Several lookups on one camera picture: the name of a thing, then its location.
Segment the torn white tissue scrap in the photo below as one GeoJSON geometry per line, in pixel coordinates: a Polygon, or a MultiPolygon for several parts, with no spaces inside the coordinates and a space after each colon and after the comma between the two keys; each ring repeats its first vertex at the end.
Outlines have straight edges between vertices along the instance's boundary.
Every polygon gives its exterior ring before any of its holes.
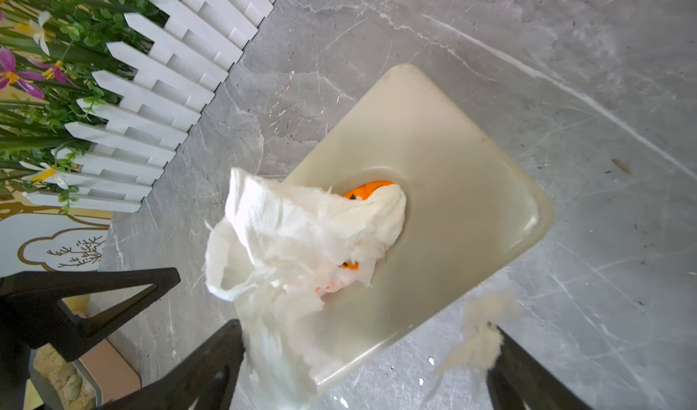
{"type": "Polygon", "coordinates": [[[492,292],[472,300],[465,310],[463,340],[450,350],[435,372],[442,375],[455,368],[493,368],[504,342],[498,325],[518,313],[518,303],[510,292],[492,292]]]}

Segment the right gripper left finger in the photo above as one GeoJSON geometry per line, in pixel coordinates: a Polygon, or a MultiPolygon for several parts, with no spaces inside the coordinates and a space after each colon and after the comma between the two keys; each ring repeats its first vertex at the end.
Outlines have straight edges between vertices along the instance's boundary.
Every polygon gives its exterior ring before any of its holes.
{"type": "Polygon", "coordinates": [[[232,319],[169,374],[103,409],[229,409],[244,358],[241,322],[232,319]]]}

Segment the beige tissue box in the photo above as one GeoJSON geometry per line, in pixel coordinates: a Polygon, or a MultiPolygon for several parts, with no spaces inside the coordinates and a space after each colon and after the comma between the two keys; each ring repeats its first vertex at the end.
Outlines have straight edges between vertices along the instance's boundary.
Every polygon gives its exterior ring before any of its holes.
{"type": "Polygon", "coordinates": [[[369,287],[328,295],[309,316],[314,375],[332,388],[544,238],[542,188],[414,65],[384,74],[286,183],[345,194],[397,183],[406,221],[369,287]]]}

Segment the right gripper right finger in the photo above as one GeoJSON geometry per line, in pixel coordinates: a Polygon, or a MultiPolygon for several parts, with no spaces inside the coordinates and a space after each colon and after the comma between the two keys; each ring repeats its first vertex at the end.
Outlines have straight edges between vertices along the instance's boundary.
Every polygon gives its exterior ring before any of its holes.
{"type": "Polygon", "coordinates": [[[486,386],[495,410],[591,410],[501,328],[501,353],[488,370],[486,386]]]}

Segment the orange tissue pack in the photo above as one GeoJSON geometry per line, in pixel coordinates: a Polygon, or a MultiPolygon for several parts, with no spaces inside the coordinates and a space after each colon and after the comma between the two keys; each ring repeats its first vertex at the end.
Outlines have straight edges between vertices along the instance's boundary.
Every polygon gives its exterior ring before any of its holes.
{"type": "Polygon", "coordinates": [[[306,320],[324,297],[360,283],[401,234],[399,185],[365,199],[231,171],[223,218],[205,252],[208,290],[233,304],[245,346],[241,382],[258,409],[306,409],[316,375],[337,366],[306,320]]]}

